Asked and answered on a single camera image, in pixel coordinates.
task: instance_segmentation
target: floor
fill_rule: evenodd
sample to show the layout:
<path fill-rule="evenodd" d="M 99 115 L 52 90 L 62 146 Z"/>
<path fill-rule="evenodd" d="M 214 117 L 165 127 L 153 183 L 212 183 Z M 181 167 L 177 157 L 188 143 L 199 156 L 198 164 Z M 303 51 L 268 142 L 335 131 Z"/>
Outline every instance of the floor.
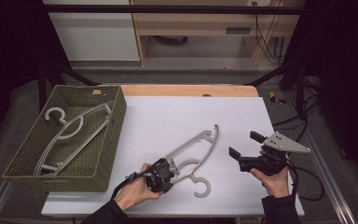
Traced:
<path fill-rule="evenodd" d="M 114 67 L 91 63 L 78 63 L 76 66 L 77 71 L 85 77 L 103 83 L 244 84 L 262 77 L 277 65 L 264 60 L 260 66 L 252 66 L 240 38 L 199 36 L 189 38 L 184 45 L 161 43 L 155 38 L 151 39 L 144 67 L 134 63 L 118 63 Z M 71 78 L 64 78 L 67 82 L 76 84 Z M 272 123 L 289 119 L 296 114 L 293 110 L 294 91 L 281 91 L 278 87 L 280 79 L 281 77 L 275 77 L 257 87 L 260 96 L 265 100 Z M 286 104 L 271 101 L 271 92 L 275 93 L 277 100 L 284 100 Z M 314 93 L 312 89 L 308 89 L 306 97 Z M 317 97 L 310 99 L 310 105 L 314 103 L 318 103 Z M 0 176 L 37 115 L 36 83 L 30 82 L 14 90 L 12 106 L 0 127 Z M 301 133 L 300 123 L 300 119 L 294 119 L 287 124 L 274 126 L 274 129 L 295 139 Z M 358 167 L 356 162 L 340 156 L 339 145 L 323 115 L 322 107 L 313 107 L 310 111 L 309 123 L 300 143 L 318 148 L 335 180 L 333 184 L 338 188 L 338 192 L 327 189 L 326 194 L 318 202 L 302 200 L 306 212 L 301 218 L 302 222 L 358 223 Z M 300 164 L 298 166 L 318 173 L 312 156 L 295 154 L 293 161 Z M 300 180 L 300 193 L 303 196 L 319 196 L 319 184 L 312 176 L 301 174 Z M 334 206 L 337 194 L 343 196 L 344 205 L 347 205 L 340 209 L 348 208 L 349 211 L 346 212 L 349 216 L 337 215 L 340 211 Z M 1 211 L 0 223 L 38 223 L 35 219 L 40 223 L 71 223 L 67 219 L 57 220 L 40 215 L 46 197 L 45 194 L 13 188 Z M 258 223 L 258 219 L 244 218 L 241 223 Z"/>

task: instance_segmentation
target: black metal pole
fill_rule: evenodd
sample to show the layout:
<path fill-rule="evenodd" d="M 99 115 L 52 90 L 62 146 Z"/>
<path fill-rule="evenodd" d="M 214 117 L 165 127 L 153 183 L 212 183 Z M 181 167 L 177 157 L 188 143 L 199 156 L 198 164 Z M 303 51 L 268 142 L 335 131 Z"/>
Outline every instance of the black metal pole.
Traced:
<path fill-rule="evenodd" d="M 128 5 L 44 5 L 24 9 L 65 13 L 180 13 L 180 14 L 251 14 L 251 15 L 311 15 L 315 8 L 303 7 L 224 7 L 224 6 L 128 6 Z"/>
<path fill-rule="evenodd" d="M 54 62 L 52 60 L 48 60 L 47 62 L 48 62 L 48 65 L 58 69 L 61 72 L 64 72 L 66 75 L 73 77 L 88 86 L 99 86 L 102 84 L 99 82 L 91 81 L 88 78 L 81 76 L 80 74 L 78 74 L 77 72 L 72 70 L 72 68 L 65 67 L 64 65 Z"/>
<path fill-rule="evenodd" d="M 261 84 L 263 84 L 264 82 L 270 80 L 273 77 L 276 77 L 278 75 L 284 74 L 288 69 L 292 68 L 293 66 L 293 62 L 292 61 L 288 61 L 286 63 L 284 63 L 283 65 L 275 68 L 274 70 L 268 72 L 267 74 L 265 74 L 264 76 L 250 82 L 247 84 L 243 84 L 244 86 L 254 86 L 257 87 Z"/>

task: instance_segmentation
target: wrist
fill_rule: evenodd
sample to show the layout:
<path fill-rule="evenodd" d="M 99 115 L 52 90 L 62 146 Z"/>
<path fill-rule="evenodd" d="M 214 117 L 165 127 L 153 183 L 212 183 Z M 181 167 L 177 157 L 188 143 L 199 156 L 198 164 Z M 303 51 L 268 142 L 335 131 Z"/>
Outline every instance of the wrist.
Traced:
<path fill-rule="evenodd" d="M 274 196 L 274 198 L 283 198 L 283 197 L 287 197 L 289 195 L 290 195 L 289 192 L 281 192 L 281 191 L 272 193 L 272 196 Z"/>
<path fill-rule="evenodd" d="M 123 198 L 116 197 L 114 200 L 123 212 L 126 211 L 129 207 L 131 207 L 130 203 Z"/>

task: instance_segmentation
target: white cabinet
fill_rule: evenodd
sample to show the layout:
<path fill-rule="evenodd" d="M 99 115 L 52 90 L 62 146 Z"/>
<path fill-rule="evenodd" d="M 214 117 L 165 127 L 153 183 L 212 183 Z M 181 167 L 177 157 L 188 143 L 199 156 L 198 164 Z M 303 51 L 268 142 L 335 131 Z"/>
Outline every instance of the white cabinet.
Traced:
<path fill-rule="evenodd" d="M 126 0 L 44 0 L 45 4 L 128 5 Z M 49 13 L 70 62 L 139 61 L 130 13 Z"/>

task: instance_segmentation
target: metal frame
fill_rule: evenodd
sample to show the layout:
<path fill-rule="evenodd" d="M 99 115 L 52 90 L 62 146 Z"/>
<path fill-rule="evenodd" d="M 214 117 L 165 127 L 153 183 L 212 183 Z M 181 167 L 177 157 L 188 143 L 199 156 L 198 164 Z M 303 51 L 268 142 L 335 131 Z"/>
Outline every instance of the metal frame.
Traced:
<path fill-rule="evenodd" d="M 66 13 L 195 13 L 195 14 L 257 14 L 257 15 L 312 15 L 315 13 L 321 12 L 320 9 L 313 8 L 296 8 L 296 7 L 187 7 L 187 6 L 105 6 L 105 5 L 44 5 L 44 6 L 27 6 L 24 5 L 21 7 L 21 10 L 43 10 L 45 12 L 66 12 Z M 283 65 L 276 70 L 266 74 L 254 82 L 251 82 L 250 85 L 258 86 L 264 81 L 280 75 L 287 70 L 292 69 L 292 66 L 297 66 L 298 60 L 295 62 L 284 62 Z M 46 100 L 46 96 L 41 96 L 41 94 L 46 95 L 46 86 L 45 86 L 45 77 L 48 77 L 48 74 L 45 74 L 43 71 L 44 67 L 41 67 L 39 74 L 39 87 L 42 89 L 39 90 L 39 97 L 42 101 Z M 72 69 L 68 69 L 69 73 L 75 75 L 78 80 L 83 77 L 75 72 Z M 337 183 L 330 174 L 322 156 L 319 154 L 319 151 L 313 142 L 313 139 L 310 136 L 308 131 L 305 131 L 305 136 L 310 145 L 312 145 L 311 157 L 318 169 L 318 172 L 321 174 L 322 181 L 324 182 L 327 193 L 330 196 L 330 199 L 333 205 L 336 208 L 337 215 L 341 223 L 355 223 L 354 217 L 351 213 L 351 209 L 345 202 L 345 199 L 342 196 L 342 193 L 337 186 Z M 0 188 L 0 211 L 5 204 L 5 201 L 12 190 L 12 184 L 3 182 Z"/>
<path fill-rule="evenodd" d="M 295 99 L 292 93 L 283 93 L 285 98 L 287 99 L 290 108 L 294 113 L 296 113 L 296 108 L 294 107 Z M 355 224 L 356 221 L 354 216 L 349 208 L 339 186 L 336 182 L 336 179 L 330 172 L 324 158 L 322 157 L 321 153 L 319 152 L 319 148 L 317 147 L 315 141 L 312 138 L 309 130 L 305 130 L 304 132 L 304 139 L 306 140 L 308 146 L 312 148 L 310 152 L 310 157 L 312 158 L 313 164 L 315 165 L 316 171 L 321 178 L 321 181 L 324 184 L 324 188 L 330 198 L 330 201 L 336 210 L 337 216 L 341 223 L 344 224 Z"/>

